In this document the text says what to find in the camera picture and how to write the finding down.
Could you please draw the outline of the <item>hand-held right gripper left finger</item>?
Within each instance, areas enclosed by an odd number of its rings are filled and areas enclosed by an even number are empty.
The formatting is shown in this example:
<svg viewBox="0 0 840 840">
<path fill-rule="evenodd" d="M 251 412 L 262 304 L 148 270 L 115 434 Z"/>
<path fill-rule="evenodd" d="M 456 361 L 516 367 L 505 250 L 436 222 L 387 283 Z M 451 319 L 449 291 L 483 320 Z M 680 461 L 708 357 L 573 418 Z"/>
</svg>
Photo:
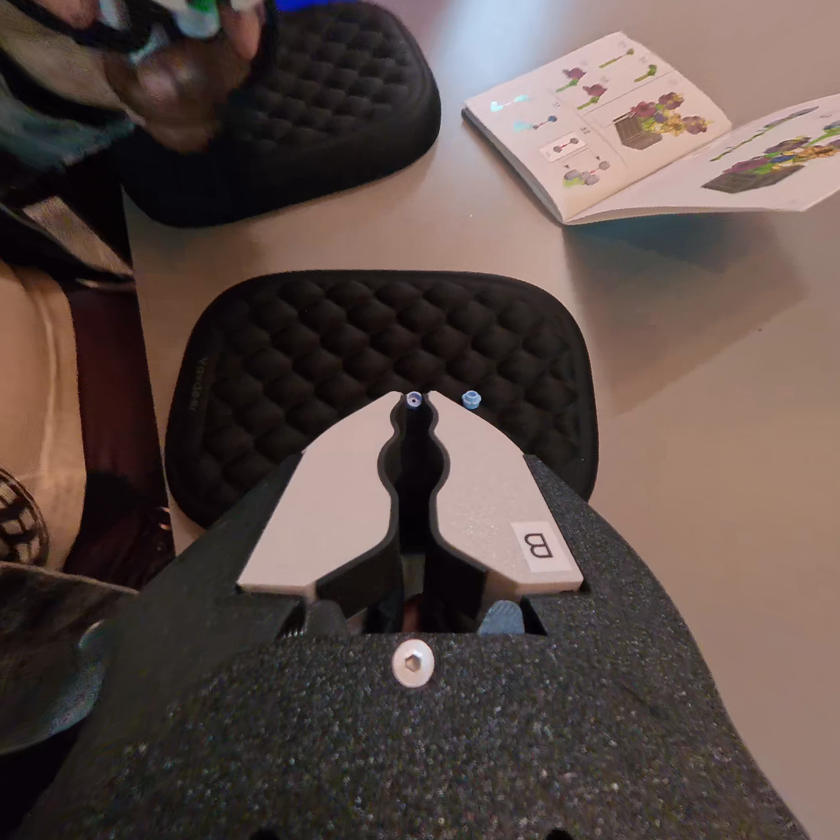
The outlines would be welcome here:
<svg viewBox="0 0 840 840">
<path fill-rule="evenodd" d="M 237 584 L 361 613 L 403 588 L 398 500 L 387 470 L 404 395 L 388 392 L 307 446 Z"/>
</svg>

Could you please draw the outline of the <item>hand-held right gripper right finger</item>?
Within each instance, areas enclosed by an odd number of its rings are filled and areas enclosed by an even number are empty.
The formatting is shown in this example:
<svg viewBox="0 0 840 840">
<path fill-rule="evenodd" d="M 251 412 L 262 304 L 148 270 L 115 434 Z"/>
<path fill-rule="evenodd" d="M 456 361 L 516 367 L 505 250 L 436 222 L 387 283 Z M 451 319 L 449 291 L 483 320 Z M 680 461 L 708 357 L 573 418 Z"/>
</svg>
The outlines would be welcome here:
<svg viewBox="0 0 840 840">
<path fill-rule="evenodd" d="M 520 447 L 440 392 L 427 405 L 443 458 L 429 499 L 427 593 L 477 627 L 499 601 L 578 592 L 584 575 Z"/>
</svg>

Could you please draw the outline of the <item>person's left hand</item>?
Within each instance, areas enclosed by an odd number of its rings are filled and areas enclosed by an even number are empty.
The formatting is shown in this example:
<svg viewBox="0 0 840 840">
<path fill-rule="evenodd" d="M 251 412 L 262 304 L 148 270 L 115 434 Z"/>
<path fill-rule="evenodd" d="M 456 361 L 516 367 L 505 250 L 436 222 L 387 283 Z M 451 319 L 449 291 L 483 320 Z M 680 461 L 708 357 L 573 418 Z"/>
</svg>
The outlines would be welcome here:
<svg viewBox="0 0 840 840">
<path fill-rule="evenodd" d="M 206 148 L 218 130 L 218 114 L 247 78 L 263 21 L 255 9 L 223 8 L 223 26 L 210 40 L 184 38 L 134 66 L 114 54 L 104 73 L 124 106 L 140 118 L 159 144 L 189 154 Z"/>
</svg>

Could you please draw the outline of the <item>black quilted wrist pad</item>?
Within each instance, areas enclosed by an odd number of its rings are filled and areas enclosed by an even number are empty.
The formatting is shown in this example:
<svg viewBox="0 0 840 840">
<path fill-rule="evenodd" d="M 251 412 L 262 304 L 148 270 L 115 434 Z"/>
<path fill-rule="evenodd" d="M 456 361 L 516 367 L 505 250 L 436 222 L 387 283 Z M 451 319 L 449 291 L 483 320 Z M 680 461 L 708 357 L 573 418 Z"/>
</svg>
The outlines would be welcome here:
<svg viewBox="0 0 840 840">
<path fill-rule="evenodd" d="M 135 130 L 115 145 L 122 188 L 154 221 L 207 228 L 376 181 L 437 139 L 441 103 L 413 35 L 372 3 L 269 3 L 259 53 L 205 150 Z"/>
<path fill-rule="evenodd" d="M 388 392 L 437 391 L 589 500 L 599 466 L 590 355 L 546 290 L 460 271 L 325 269 L 226 289 L 186 343 L 168 417 L 171 496 L 209 529 L 288 457 Z"/>
</svg>

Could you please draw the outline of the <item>dark denim jacket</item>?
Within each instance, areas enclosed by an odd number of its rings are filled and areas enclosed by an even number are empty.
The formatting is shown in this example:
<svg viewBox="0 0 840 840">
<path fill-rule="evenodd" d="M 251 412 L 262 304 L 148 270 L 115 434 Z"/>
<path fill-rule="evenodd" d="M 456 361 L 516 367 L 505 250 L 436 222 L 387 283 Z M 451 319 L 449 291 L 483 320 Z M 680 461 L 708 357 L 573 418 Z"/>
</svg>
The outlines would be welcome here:
<svg viewBox="0 0 840 840">
<path fill-rule="evenodd" d="M 81 531 L 84 477 L 13 476 L 31 493 L 49 533 L 46 567 L 2 561 L 1 754 L 19 753 L 75 726 L 98 692 L 100 654 L 87 651 L 88 625 L 129 590 L 64 574 Z"/>
</svg>

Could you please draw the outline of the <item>beige trousers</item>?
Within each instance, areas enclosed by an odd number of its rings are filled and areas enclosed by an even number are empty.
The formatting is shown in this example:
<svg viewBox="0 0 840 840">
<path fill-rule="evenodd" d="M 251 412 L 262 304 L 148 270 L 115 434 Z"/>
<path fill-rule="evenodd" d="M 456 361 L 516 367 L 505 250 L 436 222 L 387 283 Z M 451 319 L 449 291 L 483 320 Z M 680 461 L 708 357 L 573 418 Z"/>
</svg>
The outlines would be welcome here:
<svg viewBox="0 0 840 840">
<path fill-rule="evenodd" d="M 84 477 L 77 341 L 60 285 L 1 267 L 2 467 L 14 476 Z"/>
</svg>

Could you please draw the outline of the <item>white instruction booklet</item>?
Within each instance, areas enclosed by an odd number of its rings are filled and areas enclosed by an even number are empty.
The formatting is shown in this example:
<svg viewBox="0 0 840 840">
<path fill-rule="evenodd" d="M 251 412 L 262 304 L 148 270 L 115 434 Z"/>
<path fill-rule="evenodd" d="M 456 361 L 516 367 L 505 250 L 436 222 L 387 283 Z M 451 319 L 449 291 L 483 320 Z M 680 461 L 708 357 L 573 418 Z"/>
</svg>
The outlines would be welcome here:
<svg viewBox="0 0 840 840">
<path fill-rule="evenodd" d="M 838 95 L 734 129 L 622 32 L 467 99 L 462 113 L 564 225 L 803 212 L 838 193 Z"/>
</svg>

